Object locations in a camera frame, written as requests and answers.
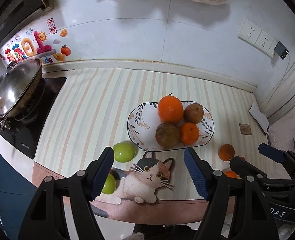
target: cat face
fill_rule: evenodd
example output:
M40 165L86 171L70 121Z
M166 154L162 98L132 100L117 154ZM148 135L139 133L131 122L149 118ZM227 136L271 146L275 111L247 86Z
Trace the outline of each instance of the cat face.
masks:
M133 163L132 171L135 171L136 176L144 184L151 187L158 188L166 186L172 189L173 185L170 184L170 167L174 159L169 158L164 162L153 158L152 153L145 152L143 158L137 164Z

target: calico cat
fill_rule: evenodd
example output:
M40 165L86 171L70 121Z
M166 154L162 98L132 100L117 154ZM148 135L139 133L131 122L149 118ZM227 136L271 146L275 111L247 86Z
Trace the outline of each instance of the calico cat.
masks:
M154 158L151 152L145 152L137 164L133 163L130 171L112 168L111 174L119 182L117 189L111 195L101 193L95 200L115 205L121 204L122 198L133 199L136 203L155 203L157 188L174 188L169 181L173 164L173 158L162 162Z

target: oval plate with floral pattern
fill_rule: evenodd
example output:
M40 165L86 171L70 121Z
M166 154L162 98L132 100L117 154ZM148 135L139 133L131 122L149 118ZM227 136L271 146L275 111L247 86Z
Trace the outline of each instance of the oval plate with floral pattern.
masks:
M182 101L183 108L185 109L188 105L196 102ZM199 139L193 143L185 145L179 142L177 145L170 149L164 149L155 140L155 132L160 124L162 124L158 115L158 102L143 103L135 108L129 115L128 118L128 134L132 142L134 142L139 148L148 152L162 152L185 149L186 147L197 147L207 144L214 133L214 123L212 116L209 111L204 107L204 116L197 127L200 131ZM178 126L184 124L185 121L182 119Z

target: sun sticker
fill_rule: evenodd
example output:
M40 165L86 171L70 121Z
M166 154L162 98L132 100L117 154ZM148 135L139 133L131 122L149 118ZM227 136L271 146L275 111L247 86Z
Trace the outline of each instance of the sun sticker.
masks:
M46 35L44 32L40 32L38 36L41 41L46 41Z

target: metal bolt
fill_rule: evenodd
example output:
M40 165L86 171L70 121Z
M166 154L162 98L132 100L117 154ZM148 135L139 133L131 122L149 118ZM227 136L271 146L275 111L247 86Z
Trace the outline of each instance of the metal bolt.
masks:
M254 178L253 178L253 176L251 176L251 175L246 176L246 179L247 179L249 182L253 182L253 181L254 181Z
M85 175L85 171L84 170L80 170L80 171L78 171L76 174L77 174L77 176L79 176L79 177L82 177L82 176L84 176Z
M221 176L222 175L222 171L219 171L219 170L214 170L213 171L213 174L217 177Z
M46 176L45 178L44 178L44 181L45 182L50 182L52 180L52 176Z

